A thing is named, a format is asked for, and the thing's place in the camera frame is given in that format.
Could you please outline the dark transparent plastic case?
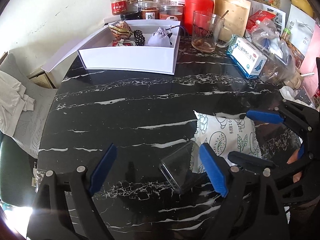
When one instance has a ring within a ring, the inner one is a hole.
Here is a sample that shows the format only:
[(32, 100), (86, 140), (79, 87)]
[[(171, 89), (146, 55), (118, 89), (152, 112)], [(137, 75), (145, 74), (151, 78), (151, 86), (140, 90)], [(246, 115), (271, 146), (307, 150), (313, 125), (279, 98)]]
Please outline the dark transparent plastic case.
[(199, 153), (199, 146), (190, 141), (171, 155), (161, 160), (159, 170), (163, 173), (175, 192), (184, 194), (206, 179), (205, 172), (193, 172), (194, 156)]

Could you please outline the white bread print packet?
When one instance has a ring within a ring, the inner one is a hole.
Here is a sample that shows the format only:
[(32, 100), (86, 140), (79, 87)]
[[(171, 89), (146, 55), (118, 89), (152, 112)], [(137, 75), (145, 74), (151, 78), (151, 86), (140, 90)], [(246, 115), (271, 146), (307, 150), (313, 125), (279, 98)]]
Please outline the white bread print packet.
[(225, 114), (194, 114), (197, 118), (194, 140), (198, 146), (208, 143), (216, 155), (223, 157), (230, 166), (234, 165), (228, 160), (228, 154), (232, 151), (261, 157), (255, 125), (251, 119), (228, 118)]

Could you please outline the blue white medicine box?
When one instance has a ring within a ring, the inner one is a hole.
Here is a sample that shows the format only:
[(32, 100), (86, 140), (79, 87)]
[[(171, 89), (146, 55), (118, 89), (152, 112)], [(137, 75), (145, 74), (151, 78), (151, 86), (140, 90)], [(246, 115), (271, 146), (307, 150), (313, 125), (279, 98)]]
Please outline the blue white medicine box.
[(226, 54), (247, 79), (257, 78), (267, 61), (267, 57), (251, 42), (238, 35), (232, 36)]

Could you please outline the grey leaf pattern chair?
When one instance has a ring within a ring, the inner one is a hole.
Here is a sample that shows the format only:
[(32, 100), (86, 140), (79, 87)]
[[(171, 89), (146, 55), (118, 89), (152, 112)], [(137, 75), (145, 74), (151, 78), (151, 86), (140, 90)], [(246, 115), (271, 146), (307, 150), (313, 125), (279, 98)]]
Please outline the grey leaf pattern chair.
[(21, 73), (12, 53), (1, 63), (1, 132), (33, 158), (38, 158), (56, 93), (56, 89), (38, 86)]

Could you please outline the red foil bag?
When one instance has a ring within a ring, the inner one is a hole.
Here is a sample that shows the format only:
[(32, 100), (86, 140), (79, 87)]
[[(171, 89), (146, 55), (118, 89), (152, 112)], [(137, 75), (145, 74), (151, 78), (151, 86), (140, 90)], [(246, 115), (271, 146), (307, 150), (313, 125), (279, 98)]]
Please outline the red foil bag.
[(248, 21), (247, 21), (247, 25), (246, 25), (246, 30), (252, 31), (252, 29), (256, 26), (257, 21), (261, 22), (266, 18), (268, 18), (269, 20), (272, 20), (275, 18), (275, 16), (276, 16), (275, 14), (273, 14), (269, 11), (258, 10), (252, 16), (249, 16)]

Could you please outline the glass mug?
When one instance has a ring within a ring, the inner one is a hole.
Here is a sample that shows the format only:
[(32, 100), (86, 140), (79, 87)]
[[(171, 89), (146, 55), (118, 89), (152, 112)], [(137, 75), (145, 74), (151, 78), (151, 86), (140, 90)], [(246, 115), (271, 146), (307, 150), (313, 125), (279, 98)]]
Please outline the glass mug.
[(225, 19), (219, 15), (201, 15), (195, 19), (191, 45), (204, 53), (213, 53), (216, 48), (226, 48), (233, 36), (233, 31), (225, 26)]

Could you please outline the white cloth on chair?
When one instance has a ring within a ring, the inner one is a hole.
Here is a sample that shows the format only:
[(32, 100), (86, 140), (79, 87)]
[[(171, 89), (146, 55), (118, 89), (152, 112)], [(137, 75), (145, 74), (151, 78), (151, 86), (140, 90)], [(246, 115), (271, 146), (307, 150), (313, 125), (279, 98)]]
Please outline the white cloth on chair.
[(33, 111), (35, 100), (26, 87), (11, 75), (1, 71), (1, 132), (13, 137), (22, 112)]

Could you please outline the yellow pot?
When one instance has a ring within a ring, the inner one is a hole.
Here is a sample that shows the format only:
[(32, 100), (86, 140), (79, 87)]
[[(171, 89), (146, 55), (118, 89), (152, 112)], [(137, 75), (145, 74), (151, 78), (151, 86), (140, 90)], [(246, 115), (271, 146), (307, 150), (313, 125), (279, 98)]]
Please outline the yellow pot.
[(313, 17), (313, 9), (307, 0), (291, 0), (291, 3), (304, 11), (310, 17)]

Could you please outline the black scrunchie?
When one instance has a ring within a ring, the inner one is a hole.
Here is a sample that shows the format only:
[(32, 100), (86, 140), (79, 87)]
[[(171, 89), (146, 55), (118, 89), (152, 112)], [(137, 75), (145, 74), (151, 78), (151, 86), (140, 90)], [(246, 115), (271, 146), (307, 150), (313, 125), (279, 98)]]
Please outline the black scrunchie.
[(145, 37), (143, 35), (143, 32), (141, 30), (134, 30), (133, 35), (135, 38), (135, 44), (137, 46), (144, 46), (145, 44)]

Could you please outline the red cylindrical canister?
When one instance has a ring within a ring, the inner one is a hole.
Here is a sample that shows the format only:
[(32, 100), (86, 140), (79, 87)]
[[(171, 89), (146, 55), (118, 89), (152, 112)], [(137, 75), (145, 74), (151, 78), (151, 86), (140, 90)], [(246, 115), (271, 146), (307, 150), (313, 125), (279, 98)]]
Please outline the red cylindrical canister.
[(197, 21), (201, 15), (211, 15), (214, 10), (213, 0), (185, 0), (184, 4), (184, 27), (188, 34), (193, 32), (194, 15)]

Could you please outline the brown patterned snack wrapper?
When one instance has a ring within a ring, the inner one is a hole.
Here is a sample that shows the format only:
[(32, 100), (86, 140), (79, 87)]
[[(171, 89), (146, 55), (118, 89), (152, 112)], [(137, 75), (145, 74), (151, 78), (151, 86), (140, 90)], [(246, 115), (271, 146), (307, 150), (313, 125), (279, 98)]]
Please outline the brown patterned snack wrapper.
[(116, 40), (128, 40), (133, 35), (133, 31), (131, 30), (130, 26), (122, 20), (109, 24), (108, 28)]

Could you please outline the clear jar orange label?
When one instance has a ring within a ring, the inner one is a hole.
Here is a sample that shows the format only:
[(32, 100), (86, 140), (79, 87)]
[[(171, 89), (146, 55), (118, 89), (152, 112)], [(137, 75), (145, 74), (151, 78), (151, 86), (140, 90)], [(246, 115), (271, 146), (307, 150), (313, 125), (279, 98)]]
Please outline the clear jar orange label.
[(182, 22), (183, 9), (184, 6), (182, 5), (162, 4), (159, 7), (159, 19)]

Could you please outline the black lid jar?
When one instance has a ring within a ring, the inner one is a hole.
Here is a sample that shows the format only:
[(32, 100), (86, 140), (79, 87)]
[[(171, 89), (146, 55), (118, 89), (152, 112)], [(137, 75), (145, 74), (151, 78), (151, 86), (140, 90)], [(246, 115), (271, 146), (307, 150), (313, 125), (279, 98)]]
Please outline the black lid jar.
[(140, 19), (140, 12), (138, 11), (128, 11), (120, 15), (120, 19), (124, 21), (130, 20), (139, 20)]

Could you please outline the clear jar red powder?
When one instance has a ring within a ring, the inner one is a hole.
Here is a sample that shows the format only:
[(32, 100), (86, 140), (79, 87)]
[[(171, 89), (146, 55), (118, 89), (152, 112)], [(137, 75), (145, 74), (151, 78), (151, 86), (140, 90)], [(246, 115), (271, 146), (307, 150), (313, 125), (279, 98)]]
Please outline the clear jar red powder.
[(157, 2), (143, 2), (141, 7), (143, 20), (159, 20), (159, 5)]

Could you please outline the red label sauce jar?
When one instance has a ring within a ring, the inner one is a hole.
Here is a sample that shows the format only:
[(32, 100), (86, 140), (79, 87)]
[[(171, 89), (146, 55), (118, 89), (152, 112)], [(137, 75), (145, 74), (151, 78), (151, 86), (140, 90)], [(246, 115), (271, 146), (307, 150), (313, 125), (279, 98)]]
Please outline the red label sauce jar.
[(121, 15), (127, 11), (126, 0), (111, 0), (112, 15)]

